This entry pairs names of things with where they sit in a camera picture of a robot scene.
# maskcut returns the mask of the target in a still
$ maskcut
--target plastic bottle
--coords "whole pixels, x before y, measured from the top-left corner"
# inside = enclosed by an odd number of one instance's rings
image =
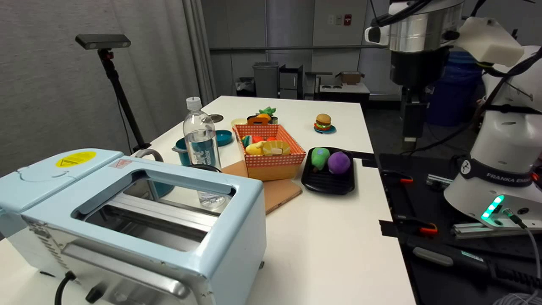
[[[217,131],[214,120],[202,109],[202,99],[198,96],[186,97],[186,108],[190,109],[185,121],[185,143],[190,162],[193,165],[205,165],[205,169],[220,170],[220,155],[217,145]],[[227,196],[198,191],[200,203],[207,208],[224,208]]]
[[[202,99],[198,96],[186,97],[186,108],[190,111],[183,121],[183,131],[190,162],[208,164],[220,169],[214,120],[202,109]]]

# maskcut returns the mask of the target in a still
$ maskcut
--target orange basket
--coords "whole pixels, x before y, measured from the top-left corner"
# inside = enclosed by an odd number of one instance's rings
[[[295,138],[286,131],[283,125],[234,125],[237,142],[244,152],[244,160],[247,165],[247,174],[256,179],[286,179],[297,177],[300,174],[300,165],[305,158],[305,150]],[[291,153],[288,155],[251,155],[244,150],[244,135],[263,135],[285,140]]]

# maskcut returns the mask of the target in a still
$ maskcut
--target cardboard box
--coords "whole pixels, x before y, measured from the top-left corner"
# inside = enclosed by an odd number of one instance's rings
[[[344,72],[339,74],[341,81],[346,82],[346,84],[356,84],[356,82],[359,82],[363,79],[363,75],[364,74],[361,74],[358,70],[352,70],[352,72],[344,70]]]

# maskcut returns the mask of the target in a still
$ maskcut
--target wooden cutting board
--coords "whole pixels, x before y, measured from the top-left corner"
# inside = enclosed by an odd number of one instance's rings
[[[247,175],[247,167],[244,160],[234,162],[227,167],[222,167],[222,172],[236,174],[236,175]],[[302,192],[302,186],[293,182],[291,179],[275,179],[264,181],[264,203],[266,213],[280,208],[281,204],[288,203],[295,196]]]

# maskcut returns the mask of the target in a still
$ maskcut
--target yellow sticker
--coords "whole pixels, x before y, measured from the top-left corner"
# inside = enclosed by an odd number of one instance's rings
[[[80,165],[83,162],[92,160],[97,155],[95,150],[80,150],[75,153],[68,153],[63,158],[56,160],[58,167],[71,167],[71,165]]]

